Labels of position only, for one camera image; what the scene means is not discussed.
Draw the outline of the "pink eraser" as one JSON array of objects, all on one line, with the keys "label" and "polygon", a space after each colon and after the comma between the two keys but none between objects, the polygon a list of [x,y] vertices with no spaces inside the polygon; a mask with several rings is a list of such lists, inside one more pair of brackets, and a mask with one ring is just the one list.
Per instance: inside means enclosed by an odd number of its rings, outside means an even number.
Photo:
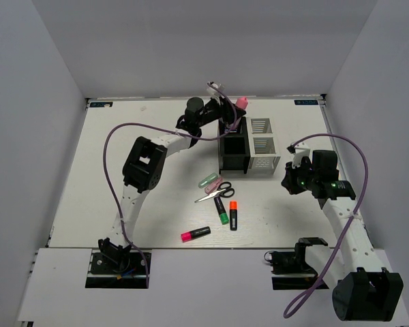
[{"label": "pink eraser", "polygon": [[246,97],[239,97],[236,101],[236,107],[238,107],[240,110],[246,110],[247,106],[248,106],[249,102],[248,102],[248,98]]}]

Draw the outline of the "green correction tape dispenser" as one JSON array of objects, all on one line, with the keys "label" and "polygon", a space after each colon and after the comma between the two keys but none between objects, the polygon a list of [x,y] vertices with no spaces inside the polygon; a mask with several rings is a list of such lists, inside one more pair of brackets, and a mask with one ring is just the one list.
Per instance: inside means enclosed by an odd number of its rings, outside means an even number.
[{"label": "green correction tape dispenser", "polygon": [[205,177],[204,179],[202,179],[199,183],[198,183],[198,187],[199,188],[205,188],[206,186],[210,185],[213,181],[217,180],[219,177],[219,175],[217,173],[212,173],[210,175],[208,175],[207,177]]}]

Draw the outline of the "orange highlighter marker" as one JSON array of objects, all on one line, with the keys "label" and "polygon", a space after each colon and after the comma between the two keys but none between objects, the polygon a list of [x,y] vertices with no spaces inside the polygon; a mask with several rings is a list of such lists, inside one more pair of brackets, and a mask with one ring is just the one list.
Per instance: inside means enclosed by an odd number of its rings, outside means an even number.
[{"label": "orange highlighter marker", "polygon": [[230,201],[229,215],[230,230],[236,231],[238,229],[238,206],[236,201]]}]

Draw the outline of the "black handled scissors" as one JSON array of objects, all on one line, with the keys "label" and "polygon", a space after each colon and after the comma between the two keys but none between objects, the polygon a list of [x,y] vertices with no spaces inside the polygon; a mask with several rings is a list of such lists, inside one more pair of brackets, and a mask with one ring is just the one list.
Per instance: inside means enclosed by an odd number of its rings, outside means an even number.
[{"label": "black handled scissors", "polygon": [[232,184],[228,181],[221,183],[215,191],[211,192],[210,194],[206,195],[203,198],[200,198],[195,201],[195,203],[203,202],[205,200],[209,200],[215,197],[221,198],[231,198],[235,194],[235,190],[232,187]]}]

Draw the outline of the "pink correction tape dispenser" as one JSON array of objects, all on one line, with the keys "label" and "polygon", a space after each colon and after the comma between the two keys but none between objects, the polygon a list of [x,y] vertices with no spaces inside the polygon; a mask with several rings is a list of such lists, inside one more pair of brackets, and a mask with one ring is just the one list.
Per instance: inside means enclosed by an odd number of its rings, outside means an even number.
[{"label": "pink correction tape dispenser", "polygon": [[219,176],[217,179],[215,179],[213,182],[211,182],[209,185],[207,185],[204,189],[206,194],[210,194],[214,192],[223,182],[223,177]]}]

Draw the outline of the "green highlighter marker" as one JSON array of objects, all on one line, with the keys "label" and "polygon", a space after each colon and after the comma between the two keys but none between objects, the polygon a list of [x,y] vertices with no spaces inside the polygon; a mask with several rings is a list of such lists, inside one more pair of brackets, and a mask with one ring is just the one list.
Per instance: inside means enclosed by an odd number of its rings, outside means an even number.
[{"label": "green highlighter marker", "polygon": [[214,197],[214,203],[222,225],[226,225],[227,223],[229,223],[229,218],[221,198],[219,196]]}]

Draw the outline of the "pink highlighter marker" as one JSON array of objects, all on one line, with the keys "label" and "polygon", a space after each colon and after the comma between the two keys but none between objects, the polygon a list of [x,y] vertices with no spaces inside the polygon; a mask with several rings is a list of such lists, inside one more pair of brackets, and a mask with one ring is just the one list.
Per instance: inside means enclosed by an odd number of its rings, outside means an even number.
[{"label": "pink highlighter marker", "polygon": [[180,237],[181,237],[182,242],[186,243],[186,242],[189,242],[191,240],[194,240],[194,239],[209,235],[210,233],[211,233],[210,227],[206,226],[206,227],[203,227],[203,228],[198,228],[198,229],[195,229],[195,230],[191,230],[189,232],[182,233],[180,235]]}]

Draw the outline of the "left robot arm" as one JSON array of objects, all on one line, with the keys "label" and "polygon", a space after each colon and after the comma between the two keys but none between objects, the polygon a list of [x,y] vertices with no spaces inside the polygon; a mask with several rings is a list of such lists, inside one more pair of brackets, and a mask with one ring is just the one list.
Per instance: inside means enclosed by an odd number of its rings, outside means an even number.
[{"label": "left robot arm", "polygon": [[142,251],[132,242],[132,234],[145,198],[162,177],[167,157],[192,148],[202,139],[201,127],[220,121],[229,131],[245,115],[248,100],[239,98],[235,103],[223,97],[210,99],[207,103],[199,97],[188,99],[185,112],[179,117],[176,130],[164,130],[164,135],[148,139],[139,137],[122,168],[123,194],[119,198],[112,186],[106,163],[107,149],[113,133],[127,124],[114,127],[108,134],[103,148],[103,169],[106,181],[117,205],[117,216],[110,234],[98,240],[99,250],[107,264],[118,273],[130,265],[130,250]]}]

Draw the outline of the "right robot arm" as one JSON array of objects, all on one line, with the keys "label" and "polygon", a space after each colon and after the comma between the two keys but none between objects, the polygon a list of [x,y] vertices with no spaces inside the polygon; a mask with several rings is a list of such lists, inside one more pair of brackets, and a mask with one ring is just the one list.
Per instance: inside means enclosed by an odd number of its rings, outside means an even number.
[{"label": "right robot arm", "polygon": [[318,281],[333,290],[333,309],[341,321],[390,322],[404,283],[376,255],[356,213],[352,185],[339,179],[336,152],[306,146],[292,146],[290,152],[282,186],[292,195],[310,192],[337,237],[334,249],[318,239],[300,240],[305,248],[294,254],[295,266],[318,272]]}]

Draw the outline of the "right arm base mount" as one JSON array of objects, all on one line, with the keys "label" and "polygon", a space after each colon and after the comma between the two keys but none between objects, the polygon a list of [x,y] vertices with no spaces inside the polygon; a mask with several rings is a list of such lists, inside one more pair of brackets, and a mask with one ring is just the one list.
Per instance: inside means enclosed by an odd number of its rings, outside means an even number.
[{"label": "right arm base mount", "polygon": [[305,261],[305,250],[314,245],[327,246],[323,238],[300,238],[291,251],[268,251],[264,261],[271,266],[273,290],[307,290],[318,273]]}]

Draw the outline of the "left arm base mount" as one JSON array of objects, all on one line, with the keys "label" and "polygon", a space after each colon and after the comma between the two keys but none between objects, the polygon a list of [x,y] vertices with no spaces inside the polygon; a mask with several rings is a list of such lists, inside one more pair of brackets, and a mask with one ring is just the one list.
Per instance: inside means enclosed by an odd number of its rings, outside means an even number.
[{"label": "left arm base mount", "polygon": [[115,266],[100,252],[93,252],[89,262],[87,289],[133,290],[147,289],[147,274],[151,269],[151,252],[144,252],[146,262],[138,252],[129,252],[124,263]]}]

